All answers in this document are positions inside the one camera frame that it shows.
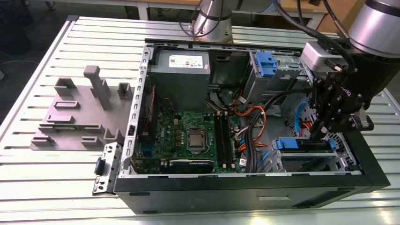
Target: cpu socket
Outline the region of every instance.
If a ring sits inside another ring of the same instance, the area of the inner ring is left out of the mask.
[[[206,147],[205,143],[205,129],[203,128],[187,128],[186,129],[186,149],[197,155]]]

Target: floor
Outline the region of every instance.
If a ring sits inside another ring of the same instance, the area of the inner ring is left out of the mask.
[[[33,23],[23,27],[30,40],[30,50],[21,55],[9,55],[0,51],[0,71],[6,80],[0,81],[0,122],[13,105],[25,83],[34,71],[35,65],[58,33],[67,15],[83,15],[93,17],[126,18],[125,7],[105,6],[75,3],[55,3],[55,10],[49,11],[42,1],[30,1],[27,7],[33,17]],[[129,17],[138,18],[135,8],[127,8]],[[191,12],[175,9],[149,10],[150,20],[187,22]],[[254,26],[254,16],[249,14],[234,14],[231,24],[237,26]],[[400,101],[400,76],[390,82],[387,88]]]

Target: ram slot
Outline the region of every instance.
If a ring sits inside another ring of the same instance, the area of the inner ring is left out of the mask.
[[[217,160],[218,166],[222,167],[225,164],[225,152],[223,152],[223,145],[222,145],[222,132],[221,132],[221,121],[219,116],[214,114],[213,116],[213,127],[214,127],[214,141],[217,144]]]
[[[230,145],[230,134],[229,134],[229,125],[227,125],[227,117],[222,115],[219,117],[219,123],[221,123],[221,133],[222,133],[222,146],[223,146],[223,157],[225,157],[225,163],[227,166],[231,166],[233,159],[231,159],[231,145]]]

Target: metal bracket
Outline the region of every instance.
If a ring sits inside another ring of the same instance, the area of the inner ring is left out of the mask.
[[[109,143],[103,146],[102,155],[97,160],[94,173],[97,175],[91,195],[114,195],[113,185],[117,178],[122,146]]]
[[[359,111],[357,111],[357,112],[354,113],[354,115],[355,115],[355,116],[358,117],[358,119],[359,119],[362,128],[367,128],[367,127],[369,127],[369,123],[367,123],[367,120],[366,120],[366,113],[365,113],[363,107],[361,107]]]

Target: metal workbench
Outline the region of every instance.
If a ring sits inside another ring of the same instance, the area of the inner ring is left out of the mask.
[[[233,27],[234,43],[302,47],[299,31]],[[383,90],[367,115],[365,140],[391,186],[315,210],[134,216],[117,197],[91,197],[99,152],[31,151],[30,139],[55,95],[59,77],[87,85],[82,69],[101,67],[109,86],[135,85],[143,38],[189,40],[173,22],[79,17],[66,21],[0,126],[0,221],[131,224],[397,224],[400,222],[400,107]]]

